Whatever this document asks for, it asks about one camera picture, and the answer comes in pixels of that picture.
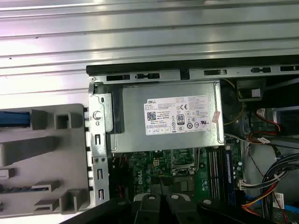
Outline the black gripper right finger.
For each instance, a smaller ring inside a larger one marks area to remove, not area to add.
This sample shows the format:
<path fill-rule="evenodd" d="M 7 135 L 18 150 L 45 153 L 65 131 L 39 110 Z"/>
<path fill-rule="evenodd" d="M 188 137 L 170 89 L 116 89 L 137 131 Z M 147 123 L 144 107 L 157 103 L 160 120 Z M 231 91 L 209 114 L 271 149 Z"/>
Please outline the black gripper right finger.
<path fill-rule="evenodd" d="M 193 202 L 180 193 L 163 193 L 171 211 L 171 221 L 176 224 L 272 224 L 240 207 L 211 198 Z"/>

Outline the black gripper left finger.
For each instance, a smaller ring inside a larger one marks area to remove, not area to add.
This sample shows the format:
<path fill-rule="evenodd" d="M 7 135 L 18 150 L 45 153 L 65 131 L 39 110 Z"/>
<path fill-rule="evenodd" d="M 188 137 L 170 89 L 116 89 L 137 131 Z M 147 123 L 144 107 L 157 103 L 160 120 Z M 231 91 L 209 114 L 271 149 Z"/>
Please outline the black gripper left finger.
<path fill-rule="evenodd" d="M 161 195 L 143 193 L 134 201 L 113 198 L 76 215 L 64 224 L 156 224 L 160 218 Z"/>

